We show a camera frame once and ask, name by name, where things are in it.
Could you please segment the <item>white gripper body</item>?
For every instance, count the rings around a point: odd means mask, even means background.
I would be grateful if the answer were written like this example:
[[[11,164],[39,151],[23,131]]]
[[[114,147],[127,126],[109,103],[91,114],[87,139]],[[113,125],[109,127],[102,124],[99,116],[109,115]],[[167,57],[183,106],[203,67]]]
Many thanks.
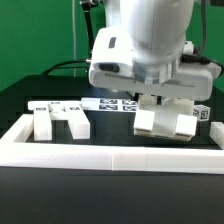
[[[134,41],[122,26],[101,29],[96,37],[89,82],[99,88],[205,101],[221,66],[184,49],[183,37]]]

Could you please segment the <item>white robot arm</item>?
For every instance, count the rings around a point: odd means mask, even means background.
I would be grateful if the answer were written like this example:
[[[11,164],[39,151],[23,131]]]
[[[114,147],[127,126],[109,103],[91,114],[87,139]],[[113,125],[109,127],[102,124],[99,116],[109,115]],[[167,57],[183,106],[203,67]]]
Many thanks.
[[[204,101],[221,67],[193,54],[186,42],[194,0],[108,0],[89,82],[140,94]]]

